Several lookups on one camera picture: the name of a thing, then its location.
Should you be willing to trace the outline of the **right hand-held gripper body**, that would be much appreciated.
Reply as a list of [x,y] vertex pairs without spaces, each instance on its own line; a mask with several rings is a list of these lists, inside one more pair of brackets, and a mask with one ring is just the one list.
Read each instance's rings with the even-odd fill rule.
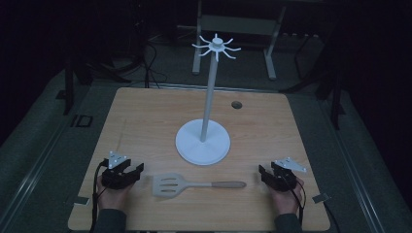
[[290,157],[277,159],[272,162],[275,162],[277,165],[281,166],[283,168],[283,173],[274,174],[272,170],[272,172],[269,173],[271,175],[271,181],[266,182],[265,184],[277,191],[286,192],[295,189],[297,185],[297,177],[294,173],[307,172],[307,169],[305,167],[303,167]]

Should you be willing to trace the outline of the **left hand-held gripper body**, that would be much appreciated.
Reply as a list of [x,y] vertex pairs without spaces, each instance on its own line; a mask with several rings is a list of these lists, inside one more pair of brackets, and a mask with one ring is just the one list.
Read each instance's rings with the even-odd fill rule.
[[104,165],[107,169],[102,173],[102,184],[104,186],[111,189],[123,189],[137,182],[130,179],[129,173],[131,171],[126,172],[127,168],[123,173],[118,172],[118,166],[126,159],[130,158],[114,151],[109,152],[109,157],[104,160]]

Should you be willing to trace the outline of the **person's left hand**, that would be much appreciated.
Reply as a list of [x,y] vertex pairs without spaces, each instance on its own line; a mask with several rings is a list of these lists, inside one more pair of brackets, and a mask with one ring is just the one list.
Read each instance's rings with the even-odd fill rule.
[[99,210],[124,211],[128,193],[133,185],[123,189],[111,189],[102,184],[102,177],[97,178],[97,195]]

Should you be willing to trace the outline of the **person's right hand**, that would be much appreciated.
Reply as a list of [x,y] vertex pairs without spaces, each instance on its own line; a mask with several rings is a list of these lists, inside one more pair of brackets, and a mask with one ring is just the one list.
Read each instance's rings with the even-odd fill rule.
[[297,185],[293,191],[280,192],[268,187],[273,202],[275,216],[282,214],[297,214],[300,201],[302,200],[302,187],[304,181],[296,179]]

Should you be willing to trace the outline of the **white utensil hook stand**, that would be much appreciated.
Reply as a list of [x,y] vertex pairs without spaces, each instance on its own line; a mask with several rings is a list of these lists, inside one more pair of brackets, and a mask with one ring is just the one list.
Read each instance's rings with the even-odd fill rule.
[[211,40],[205,40],[202,36],[199,39],[203,45],[194,45],[194,47],[206,49],[205,52],[199,54],[199,57],[211,54],[203,118],[185,123],[176,134],[175,146],[179,155],[188,163],[209,166],[222,161],[231,146],[227,130],[218,122],[210,119],[220,55],[234,59],[234,56],[227,52],[240,51],[240,48],[229,48],[228,45],[232,39],[225,42],[218,35]]

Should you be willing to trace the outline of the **dark metal stand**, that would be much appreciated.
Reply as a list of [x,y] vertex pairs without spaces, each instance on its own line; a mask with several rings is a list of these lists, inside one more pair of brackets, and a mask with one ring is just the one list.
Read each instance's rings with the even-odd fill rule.
[[64,67],[64,88],[56,95],[57,100],[64,102],[63,114],[65,116],[68,116],[74,109],[77,98],[76,85],[82,83],[83,74],[80,63],[73,57],[67,58]]
[[331,97],[330,121],[335,130],[339,130],[340,99],[342,91],[343,74],[340,62],[332,51],[324,49],[321,53],[323,72],[320,75],[320,84],[316,90],[319,100]]

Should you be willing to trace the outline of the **black rectangular floor bracket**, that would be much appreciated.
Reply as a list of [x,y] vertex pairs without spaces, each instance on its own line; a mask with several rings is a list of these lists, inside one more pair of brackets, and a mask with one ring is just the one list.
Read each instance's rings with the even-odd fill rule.
[[93,122],[93,116],[75,115],[71,121],[71,127],[90,127]]

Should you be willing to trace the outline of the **white metal table frame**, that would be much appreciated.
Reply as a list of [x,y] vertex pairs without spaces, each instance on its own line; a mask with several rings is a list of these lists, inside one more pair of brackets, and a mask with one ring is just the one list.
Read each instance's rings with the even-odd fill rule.
[[198,75],[201,67],[201,54],[204,47],[201,43],[205,40],[201,38],[202,33],[209,32],[225,32],[248,35],[269,36],[270,44],[263,50],[263,57],[269,80],[276,80],[277,74],[272,59],[272,53],[276,41],[280,34],[281,25],[286,14],[286,6],[280,8],[276,19],[263,19],[252,17],[230,17],[205,15],[202,11],[203,0],[197,0],[197,16],[196,16],[196,41],[194,43],[195,51],[192,62],[192,73]]

